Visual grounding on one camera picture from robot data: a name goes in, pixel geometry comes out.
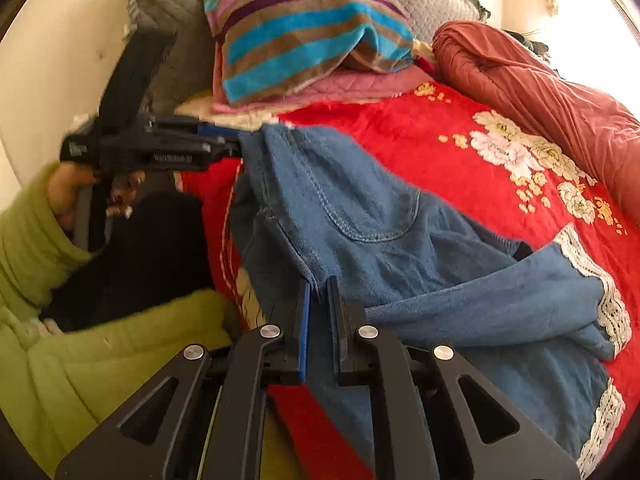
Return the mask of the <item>person's left hand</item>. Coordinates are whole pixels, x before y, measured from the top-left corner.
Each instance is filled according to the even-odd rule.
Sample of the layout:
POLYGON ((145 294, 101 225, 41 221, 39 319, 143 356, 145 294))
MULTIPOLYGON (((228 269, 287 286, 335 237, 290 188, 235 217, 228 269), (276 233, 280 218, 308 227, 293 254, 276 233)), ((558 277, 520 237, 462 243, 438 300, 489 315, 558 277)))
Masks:
MULTIPOLYGON (((74 229, 79 192, 99 184, 100 180, 98 170, 74 162, 61 162, 51 174, 47 184, 47 200, 58 225, 65 232, 70 233, 74 229)), ((135 171, 119 179, 107 201, 107 217, 126 214, 144 181, 144 171, 135 171)))

